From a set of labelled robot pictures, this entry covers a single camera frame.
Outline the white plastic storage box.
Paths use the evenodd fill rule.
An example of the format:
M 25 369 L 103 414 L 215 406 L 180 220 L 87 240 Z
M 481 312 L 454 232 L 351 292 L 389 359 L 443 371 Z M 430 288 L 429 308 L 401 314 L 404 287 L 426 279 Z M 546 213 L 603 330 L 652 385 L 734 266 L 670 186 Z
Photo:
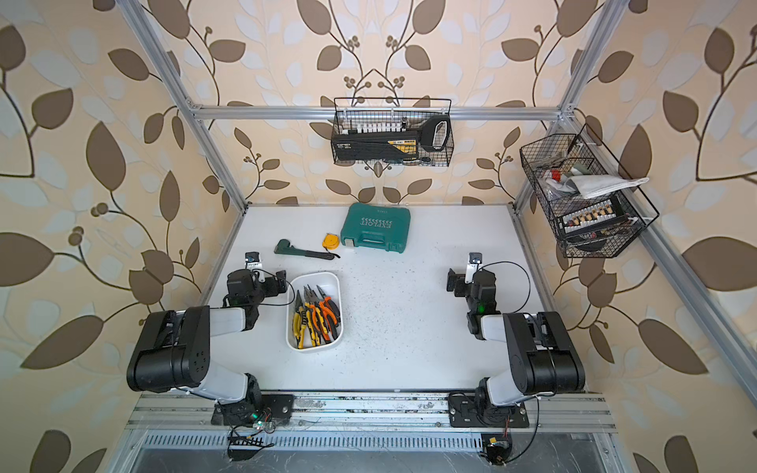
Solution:
M 319 345 L 319 337 L 317 336 L 317 331 L 313 328 L 313 321 L 311 320 L 311 311 L 309 308 L 309 304 L 306 300 L 306 292 L 305 287 L 309 286 L 310 289 L 313 291 L 313 294 L 315 295 L 315 298 L 317 299 L 317 302 L 319 303 L 319 293 L 317 293 L 317 286 L 321 287 L 331 299 L 336 303 L 338 309 L 339 309 L 339 317 L 340 317 L 340 325 L 339 325 L 339 337 L 337 340 L 332 340 L 330 344 L 324 344 Z M 297 348 L 297 342 L 295 339 L 295 336 L 293 334 L 293 317 L 295 313 L 295 297 L 296 292 L 299 291 L 302 296 L 303 303 L 305 305 L 306 311 L 307 311 L 307 333 L 305 336 L 305 348 L 300 350 Z M 303 276 L 299 276 L 294 279 L 293 282 L 288 284 L 288 294 L 287 299 L 290 305 L 288 305 L 287 309 L 287 319 L 286 319 L 286 331 L 285 336 L 287 340 L 288 346 L 295 350 L 298 353 L 304 354 L 307 352 L 315 352 L 315 351 L 323 351 L 326 349 L 334 348 L 336 344 L 341 340 L 342 335 L 344 333 L 344 313 L 342 311 L 341 307 L 341 292 L 340 292 L 340 283 L 337 278 L 337 276 L 332 272 L 327 271 L 321 271 L 321 272 L 315 272 L 311 274 L 306 274 Z M 325 322 L 325 317 L 323 314 L 324 319 L 324 327 L 328 330 Z

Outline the yellow black combination pliers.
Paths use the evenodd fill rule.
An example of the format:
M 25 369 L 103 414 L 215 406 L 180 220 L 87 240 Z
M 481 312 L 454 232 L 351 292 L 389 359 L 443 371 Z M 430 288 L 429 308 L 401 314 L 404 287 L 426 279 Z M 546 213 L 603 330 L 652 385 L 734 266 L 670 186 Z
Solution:
M 300 350 L 305 348 L 307 328 L 307 311 L 301 293 L 297 291 L 295 297 L 295 313 L 293 317 L 293 334 L 297 342 L 297 348 Z

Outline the orange black combination pliers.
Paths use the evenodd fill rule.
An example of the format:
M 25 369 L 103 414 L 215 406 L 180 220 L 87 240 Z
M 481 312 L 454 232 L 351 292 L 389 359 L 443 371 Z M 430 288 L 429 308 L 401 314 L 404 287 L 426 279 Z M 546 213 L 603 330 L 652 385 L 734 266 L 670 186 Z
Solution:
M 317 302 L 317 299 L 315 298 L 315 295 L 313 294 L 313 291 L 310 289 L 309 286 L 305 287 L 306 292 L 306 300 L 309 304 L 309 308 L 311 311 L 311 320 L 313 321 L 313 328 L 317 331 L 317 336 L 319 337 L 319 345 L 324 344 L 330 344 L 331 338 L 328 334 L 328 330 L 324 327 L 324 319 L 323 319 L 323 313 L 321 312 L 321 308 L 319 307 L 319 303 Z

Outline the orange black long-nose pliers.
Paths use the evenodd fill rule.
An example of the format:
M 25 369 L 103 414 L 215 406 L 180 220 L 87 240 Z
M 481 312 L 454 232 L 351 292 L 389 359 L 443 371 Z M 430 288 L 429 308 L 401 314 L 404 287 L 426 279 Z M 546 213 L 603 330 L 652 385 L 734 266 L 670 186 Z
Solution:
M 340 325 L 340 317 L 339 317 L 339 309 L 336 305 L 336 303 L 321 289 L 321 287 L 317 286 L 317 293 L 319 293 L 319 306 L 321 307 L 321 312 L 324 314 L 326 326 L 328 328 L 328 331 L 330 332 L 330 336 L 332 340 L 337 340 L 339 337 L 339 325 Z

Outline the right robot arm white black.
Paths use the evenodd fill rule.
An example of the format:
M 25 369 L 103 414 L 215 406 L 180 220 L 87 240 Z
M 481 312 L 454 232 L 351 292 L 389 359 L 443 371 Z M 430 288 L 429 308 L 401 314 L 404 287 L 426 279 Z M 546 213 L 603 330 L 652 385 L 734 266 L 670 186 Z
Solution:
M 496 303 L 496 276 L 473 265 L 447 272 L 447 290 L 465 299 L 469 332 L 478 340 L 501 342 L 508 368 L 483 378 L 471 393 L 449 394 L 449 421 L 455 428 L 504 428 L 530 399 L 585 389 L 585 369 L 559 313 L 502 313 Z

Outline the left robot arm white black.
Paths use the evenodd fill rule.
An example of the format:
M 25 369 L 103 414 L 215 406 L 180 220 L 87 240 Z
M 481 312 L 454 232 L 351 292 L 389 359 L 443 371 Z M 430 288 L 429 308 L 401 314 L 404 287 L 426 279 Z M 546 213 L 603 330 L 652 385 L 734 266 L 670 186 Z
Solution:
M 263 394 L 252 374 L 213 361 L 211 342 L 252 330 L 264 301 L 288 291 L 287 273 L 237 270 L 227 277 L 227 291 L 221 307 L 150 313 L 128 364 L 127 384 L 136 392 L 180 390 L 210 400 L 214 425 L 270 430 L 291 419 L 294 396 Z

